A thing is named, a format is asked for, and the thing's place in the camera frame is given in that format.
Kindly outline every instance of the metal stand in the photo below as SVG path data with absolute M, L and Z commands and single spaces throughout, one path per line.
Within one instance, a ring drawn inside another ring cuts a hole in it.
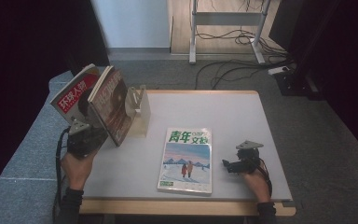
M 265 63 L 258 42 L 269 11 L 270 0 L 263 5 L 262 12 L 197 12 L 197 0 L 193 0 L 191 12 L 190 64 L 196 63 L 196 27 L 197 25 L 242 25 L 258 26 L 255 38 L 251 39 L 255 57 L 259 63 Z

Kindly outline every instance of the black cable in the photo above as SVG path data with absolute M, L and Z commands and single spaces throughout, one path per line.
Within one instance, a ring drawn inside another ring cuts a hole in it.
M 53 216 L 53 222 L 56 218 L 56 209 L 57 209 L 57 205 L 58 207 L 61 207 L 61 184 L 63 181 L 63 178 L 61 177 L 61 150 L 62 150 L 62 139 L 63 136 L 66 133 L 69 133 L 69 129 L 70 127 L 66 128 L 65 130 L 62 131 L 61 135 L 60 135 L 60 139 L 57 143 L 57 150 L 56 150 L 56 175 L 57 175 L 57 191 L 56 191 L 56 195 L 54 198 L 54 204 L 53 204 L 53 210 L 52 210 L 52 216 Z

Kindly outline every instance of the person illustration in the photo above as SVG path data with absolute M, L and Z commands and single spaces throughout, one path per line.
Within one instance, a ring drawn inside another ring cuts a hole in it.
M 187 166 L 187 173 L 188 173 L 188 178 L 191 177 L 191 172 L 193 171 L 193 162 L 192 161 L 188 161 L 188 166 Z
M 183 163 L 183 166 L 182 166 L 182 175 L 183 175 L 183 177 L 185 177 L 185 175 L 186 175 L 186 171 L 187 171 L 186 164 L 185 164 L 185 163 Z

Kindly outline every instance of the person's arm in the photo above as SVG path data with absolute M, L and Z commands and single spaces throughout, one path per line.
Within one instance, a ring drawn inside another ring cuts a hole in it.
M 78 159 L 66 153 L 61 160 L 61 167 L 68 178 L 69 187 L 62 198 L 61 210 L 55 224 L 76 224 L 80 205 L 83 200 L 83 188 L 92 169 L 92 162 L 98 150 L 92 151 L 87 157 Z
M 266 179 L 259 170 L 255 170 L 251 174 L 242 173 L 248 188 L 255 194 L 257 198 L 257 211 L 259 214 L 259 220 L 261 224 L 275 224 L 277 223 L 274 208 L 274 203 L 269 196 L 269 186 Z

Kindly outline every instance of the open magazine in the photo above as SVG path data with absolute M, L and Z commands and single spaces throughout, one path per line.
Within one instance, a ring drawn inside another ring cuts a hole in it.
M 158 189 L 211 194 L 211 161 L 211 130 L 169 128 Z

